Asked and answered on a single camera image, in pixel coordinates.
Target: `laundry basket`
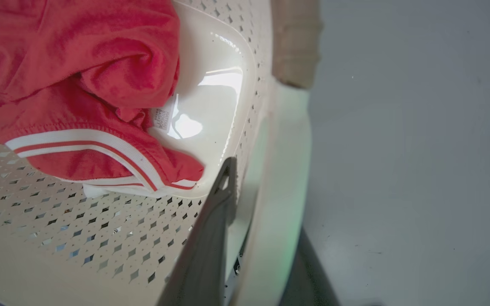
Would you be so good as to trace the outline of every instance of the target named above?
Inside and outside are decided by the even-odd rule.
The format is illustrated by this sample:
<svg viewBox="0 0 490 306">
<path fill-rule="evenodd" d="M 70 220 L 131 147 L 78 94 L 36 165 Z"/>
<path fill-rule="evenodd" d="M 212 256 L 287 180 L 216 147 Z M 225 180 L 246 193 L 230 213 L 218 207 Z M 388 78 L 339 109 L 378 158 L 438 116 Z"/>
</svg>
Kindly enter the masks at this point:
<svg viewBox="0 0 490 306">
<path fill-rule="evenodd" d="M 239 205 L 228 230 L 226 276 L 248 231 L 236 292 L 240 299 L 234 304 L 246 305 L 251 296 L 273 302 L 288 276 L 305 201 L 311 147 L 307 88 L 318 60 L 317 3 L 178 0 L 175 8 L 182 27 L 205 26 L 190 24 L 196 19 L 186 14 L 210 16 L 206 22 L 218 25 L 214 31 L 203 28 L 205 43 L 223 43 L 241 56 L 240 64 L 226 67 L 234 83 L 225 86 L 233 89 L 239 106 L 222 154 L 214 159 L 220 166 L 226 157 L 237 157 Z M 198 84 L 187 77 L 181 73 L 179 82 Z M 185 149 L 179 147 L 183 142 L 160 138 Z M 111 192 L 91 199 L 82 185 L 47 176 L 0 145 L 0 304 L 154 304 L 210 183 L 163 198 Z M 259 280 L 262 272 L 266 275 Z"/>
</svg>

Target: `white plastic basket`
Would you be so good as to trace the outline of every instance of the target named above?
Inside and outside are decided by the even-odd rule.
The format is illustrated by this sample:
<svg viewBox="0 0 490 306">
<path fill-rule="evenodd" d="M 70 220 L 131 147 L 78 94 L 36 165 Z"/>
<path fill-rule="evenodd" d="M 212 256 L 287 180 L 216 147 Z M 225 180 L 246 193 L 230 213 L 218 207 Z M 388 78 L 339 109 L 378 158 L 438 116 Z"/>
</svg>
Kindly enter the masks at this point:
<svg viewBox="0 0 490 306">
<path fill-rule="evenodd" d="M 184 28 L 191 25 L 182 14 L 192 9 L 218 19 L 220 27 L 209 35 L 243 55 L 239 109 L 220 157 L 237 156 L 241 188 L 229 229 L 226 275 L 254 215 L 233 303 L 270 304 L 284 288 L 301 226 L 311 147 L 308 93 L 284 87 L 272 76 L 268 0 L 178 0 L 175 6 Z M 293 23 L 318 29 L 316 23 Z M 181 73 L 179 82 L 185 79 Z M 166 141 L 177 149 L 182 145 Z M 206 171 L 216 175 L 218 169 Z M 155 199 L 110 193 L 89 199 L 80 184 L 46 176 L 0 145 L 0 303 L 154 304 L 210 188 L 208 180 L 201 183 L 205 187 L 192 195 Z"/>
</svg>

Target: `red fabric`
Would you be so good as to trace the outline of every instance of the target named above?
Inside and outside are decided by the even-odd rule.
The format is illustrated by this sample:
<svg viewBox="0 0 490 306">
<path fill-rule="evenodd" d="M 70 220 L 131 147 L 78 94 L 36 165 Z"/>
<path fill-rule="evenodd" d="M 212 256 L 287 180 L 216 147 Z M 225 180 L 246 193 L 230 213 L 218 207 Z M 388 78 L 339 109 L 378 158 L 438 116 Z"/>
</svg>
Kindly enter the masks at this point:
<svg viewBox="0 0 490 306">
<path fill-rule="evenodd" d="M 103 130 L 147 155 L 164 182 L 198 180 L 200 163 L 145 132 L 146 108 L 173 94 L 178 50 L 171 0 L 0 0 L 0 143 L 51 130 Z M 28 160 L 70 180 L 130 176 L 97 151 Z"/>
</svg>

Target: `brown handle grip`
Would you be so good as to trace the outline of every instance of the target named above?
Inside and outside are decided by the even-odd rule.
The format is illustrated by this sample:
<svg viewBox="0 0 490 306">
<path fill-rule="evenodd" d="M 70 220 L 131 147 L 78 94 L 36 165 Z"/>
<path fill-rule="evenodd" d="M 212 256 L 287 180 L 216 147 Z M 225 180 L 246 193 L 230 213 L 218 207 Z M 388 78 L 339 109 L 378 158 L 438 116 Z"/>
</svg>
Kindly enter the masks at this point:
<svg viewBox="0 0 490 306">
<path fill-rule="evenodd" d="M 272 74 L 283 84 L 309 89 L 320 60 L 319 0 L 272 0 Z"/>
</svg>

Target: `perforated basket wall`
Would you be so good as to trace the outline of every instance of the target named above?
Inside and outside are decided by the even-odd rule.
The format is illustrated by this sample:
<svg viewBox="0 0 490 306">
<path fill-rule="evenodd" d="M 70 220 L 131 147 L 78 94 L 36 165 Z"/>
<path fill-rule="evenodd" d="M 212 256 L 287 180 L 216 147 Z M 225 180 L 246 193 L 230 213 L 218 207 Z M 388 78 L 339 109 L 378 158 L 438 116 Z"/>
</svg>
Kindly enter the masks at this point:
<svg viewBox="0 0 490 306">
<path fill-rule="evenodd" d="M 269 2 L 179 0 L 236 29 L 256 62 L 254 101 L 236 153 L 239 177 L 271 65 Z M 0 302 L 6 305 L 152 305 L 204 199 L 106 194 L 32 168 L 0 145 Z"/>
</svg>

